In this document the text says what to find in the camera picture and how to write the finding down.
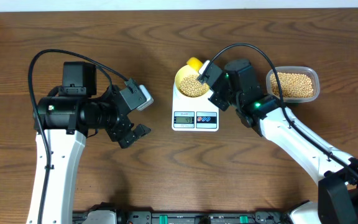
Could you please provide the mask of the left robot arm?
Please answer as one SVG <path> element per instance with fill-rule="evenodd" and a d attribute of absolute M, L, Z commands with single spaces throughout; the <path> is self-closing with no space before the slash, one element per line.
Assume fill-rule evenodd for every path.
<path fill-rule="evenodd" d="M 97 69 L 92 63 L 65 62 L 62 85 L 37 104 L 37 166 L 28 223 L 72 222 L 76 175 L 90 129 L 105 130 L 123 149 L 151 131 L 127 116 L 153 103 L 146 87 L 129 79 L 125 89 L 110 85 L 97 97 Z"/>

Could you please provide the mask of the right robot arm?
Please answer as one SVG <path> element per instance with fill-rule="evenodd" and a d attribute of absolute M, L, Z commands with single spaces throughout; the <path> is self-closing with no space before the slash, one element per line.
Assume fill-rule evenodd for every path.
<path fill-rule="evenodd" d="M 274 95 L 263 93 L 247 59 L 219 68 L 206 63 L 211 102 L 228 106 L 244 126 L 289 154 L 318 186 L 318 201 L 305 202 L 284 216 L 285 223 L 358 223 L 358 158 L 341 151 L 305 126 Z"/>

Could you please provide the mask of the yellow measuring scoop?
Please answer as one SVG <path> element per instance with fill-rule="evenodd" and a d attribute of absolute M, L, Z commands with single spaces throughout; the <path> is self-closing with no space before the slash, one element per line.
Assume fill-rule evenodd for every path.
<path fill-rule="evenodd" d="M 193 70 L 195 70 L 197 72 L 199 72 L 199 70 L 203 66 L 203 62 L 201 62 L 196 57 L 189 58 L 188 61 L 186 62 L 186 64 L 189 65 Z"/>

